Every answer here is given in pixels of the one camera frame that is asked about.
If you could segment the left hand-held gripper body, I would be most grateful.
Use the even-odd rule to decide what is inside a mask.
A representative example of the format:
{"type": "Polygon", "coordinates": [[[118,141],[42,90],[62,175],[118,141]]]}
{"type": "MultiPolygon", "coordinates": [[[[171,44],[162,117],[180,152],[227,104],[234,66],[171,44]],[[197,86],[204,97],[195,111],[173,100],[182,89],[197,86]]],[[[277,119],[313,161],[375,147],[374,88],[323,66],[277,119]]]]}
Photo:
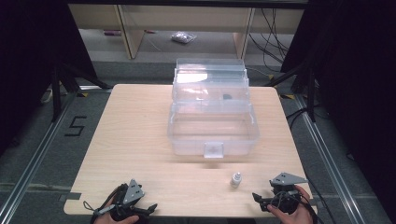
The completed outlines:
{"type": "Polygon", "coordinates": [[[114,208],[110,211],[110,215],[116,221],[133,216],[133,210],[137,208],[135,205],[143,196],[141,185],[137,184],[134,179],[130,181],[130,184],[121,184],[112,200],[111,204],[114,208]]]}

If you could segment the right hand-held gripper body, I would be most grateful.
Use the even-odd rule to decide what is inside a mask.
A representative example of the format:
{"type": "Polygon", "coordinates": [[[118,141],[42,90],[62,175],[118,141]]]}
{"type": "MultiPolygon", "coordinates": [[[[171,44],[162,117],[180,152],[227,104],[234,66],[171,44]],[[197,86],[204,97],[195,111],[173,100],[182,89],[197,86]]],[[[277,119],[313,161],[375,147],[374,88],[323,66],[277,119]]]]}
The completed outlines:
{"type": "Polygon", "coordinates": [[[294,213],[301,201],[301,193],[295,188],[296,184],[307,183],[308,180],[297,175],[281,173],[272,180],[270,186],[273,188],[274,198],[270,204],[289,215],[294,213]]]}

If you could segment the small white dropper bottle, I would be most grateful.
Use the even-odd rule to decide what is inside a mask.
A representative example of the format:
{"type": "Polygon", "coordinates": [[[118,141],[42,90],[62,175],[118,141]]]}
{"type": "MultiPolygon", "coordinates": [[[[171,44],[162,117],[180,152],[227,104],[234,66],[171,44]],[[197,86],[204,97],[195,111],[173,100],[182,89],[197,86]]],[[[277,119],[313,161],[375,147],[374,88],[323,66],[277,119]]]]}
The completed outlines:
{"type": "Polygon", "coordinates": [[[234,173],[232,178],[231,178],[230,185],[233,188],[238,188],[240,183],[241,183],[241,181],[242,181],[242,175],[239,172],[234,173]]]}

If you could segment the clear plastic storage box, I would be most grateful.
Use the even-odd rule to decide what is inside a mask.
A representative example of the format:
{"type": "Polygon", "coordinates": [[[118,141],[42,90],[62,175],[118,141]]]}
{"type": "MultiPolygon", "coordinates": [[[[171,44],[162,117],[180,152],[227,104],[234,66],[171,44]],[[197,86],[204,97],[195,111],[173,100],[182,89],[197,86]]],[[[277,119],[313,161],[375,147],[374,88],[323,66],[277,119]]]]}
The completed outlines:
{"type": "Polygon", "coordinates": [[[247,155],[260,138],[245,64],[237,59],[178,59],[167,135],[177,155],[247,155]],[[229,93],[232,100],[223,100],[229,93]]]}

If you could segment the person's left hand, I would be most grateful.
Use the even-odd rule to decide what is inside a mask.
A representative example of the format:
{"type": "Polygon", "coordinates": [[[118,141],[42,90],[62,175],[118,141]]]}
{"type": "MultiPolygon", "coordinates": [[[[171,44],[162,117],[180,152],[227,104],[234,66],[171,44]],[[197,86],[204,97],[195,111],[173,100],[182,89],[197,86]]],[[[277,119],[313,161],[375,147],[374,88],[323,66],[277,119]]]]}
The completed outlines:
{"type": "Polygon", "coordinates": [[[124,220],[116,221],[110,215],[109,211],[114,205],[105,206],[98,211],[99,216],[93,221],[92,224],[135,224],[139,220],[139,216],[127,217],[124,220]]]}

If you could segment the person's right hand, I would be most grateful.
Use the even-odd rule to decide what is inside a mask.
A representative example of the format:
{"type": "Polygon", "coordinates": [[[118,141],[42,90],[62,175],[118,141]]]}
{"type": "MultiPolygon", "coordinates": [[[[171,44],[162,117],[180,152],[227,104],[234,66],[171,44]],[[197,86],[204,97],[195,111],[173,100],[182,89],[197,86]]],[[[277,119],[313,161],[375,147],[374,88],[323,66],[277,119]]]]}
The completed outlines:
{"type": "Polygon", "coordinates": [[[302,195],[302,202],[291,215],[283,213],[271,204],[267,206],[267,209],[280,220],[281,224],[314,224],[312,215],[305,207],[309,203],[309,194],[301,186],[295,185],[294,187],[302,195]]]}

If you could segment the black metal stand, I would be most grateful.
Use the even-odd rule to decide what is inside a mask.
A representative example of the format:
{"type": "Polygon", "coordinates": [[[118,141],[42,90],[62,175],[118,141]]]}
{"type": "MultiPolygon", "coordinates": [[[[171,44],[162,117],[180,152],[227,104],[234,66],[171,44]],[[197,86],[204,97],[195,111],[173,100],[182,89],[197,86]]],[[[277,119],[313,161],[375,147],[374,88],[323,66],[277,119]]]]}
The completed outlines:
{"type": "Polygon", "coordinates": [[[303,90],[307,90],[307,106],[304,108],[304,111],[307,112],[311,121],[315,122],[315,74],[312,66],[308,62],[303,62],[290,69],[282,76],[270,80],[268,83],[264,84],[264,87],[274,87],[293,76],[295,76],[295,79],[291,86],[291,90],[294,93],[301,93],[303,90]]]}
{"type": "Polygon", "coordinates": [[[55,63],[53,71],[51,72],[51,87],[52,87],[52,102],[53,115],[52,121],[60,117],[62,110],[61,106],[61,91],[60,84],[63,84],[67,92],[78,93],[81,87],[78,85],[76,78],[83,79],[98,86],[102,90],[111,90],[112,86],[98,79],[97,76],[89,75],[73,65],[67,63],[55,63]]]}

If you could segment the black curtain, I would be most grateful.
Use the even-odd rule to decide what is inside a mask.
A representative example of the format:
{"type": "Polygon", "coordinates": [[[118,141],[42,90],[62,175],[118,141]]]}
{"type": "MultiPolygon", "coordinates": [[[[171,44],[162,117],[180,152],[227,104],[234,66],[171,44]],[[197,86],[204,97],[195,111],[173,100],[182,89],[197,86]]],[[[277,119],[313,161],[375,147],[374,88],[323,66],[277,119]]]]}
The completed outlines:
{"type": "Polygon", "coordinates": [[[0,0],[0,155],[56,68],[70,77],[97,79],[66,0],[0,0]]]}
{"type": "Polygon", "coordinates": [[[304,0],[304,14],[283,70],[315,42],[322,101],[380,201],[396,224],[396,0],[304,0]]]}

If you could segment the clear plastic bag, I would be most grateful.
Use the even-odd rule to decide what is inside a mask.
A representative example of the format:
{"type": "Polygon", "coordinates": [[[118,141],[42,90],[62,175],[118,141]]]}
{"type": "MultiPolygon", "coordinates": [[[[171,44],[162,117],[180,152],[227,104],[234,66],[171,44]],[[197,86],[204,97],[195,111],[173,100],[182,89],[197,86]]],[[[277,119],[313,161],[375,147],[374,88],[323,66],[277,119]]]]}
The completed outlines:
{"type": "Polygon", "coordinates": [[[171,35],[171,40],[181,44],[188,44],[196,38],[196,35],[177,31],[171,35]]]}

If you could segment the aluminium floor rail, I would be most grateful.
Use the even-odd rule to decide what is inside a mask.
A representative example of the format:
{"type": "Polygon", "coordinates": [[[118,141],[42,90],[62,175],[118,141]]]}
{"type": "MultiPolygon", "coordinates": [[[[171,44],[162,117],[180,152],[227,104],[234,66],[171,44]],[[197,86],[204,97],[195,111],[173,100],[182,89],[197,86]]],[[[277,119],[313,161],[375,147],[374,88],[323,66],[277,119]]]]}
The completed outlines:
{"type": "Polygon", "coordinates": [[[338,169],[335,160],[333,159],[330,150],[328,149],[317,124],[312,120],[311,116],[308,112],[303,114],[304,123],[310,132],[311,137],[316,145],[318,150],[318,154],[322,158],[326,170],[330,176],[332,184],[340,198],[341,203],[343,204],[346,213],[352,224],[366,224],[364,220],[361,210],[358,207],[358,204],[352,193],[347,186],[345,179],[342,177],[340,170],[338,169]]]}
{"type": "Polygon", "coordinates": [[[35,153],[21,174],[21,177],[12,188],[12,191],[8,195],[6,201],[0,207],[0,224],[8,224],[13,218],[26,190],[28,189],[29,184],[31,183],[31,180],[35,176],[36,171],[38,170],[41,162],[44,160],[50,148],[50,144],[58,132],[58,129],[62,125],[64,116],[76,97],[77,95],[75,93],[68,93],[65,96],[60,114],[54,121],[50,123],[44,137],[35,150],[35,153]]]}

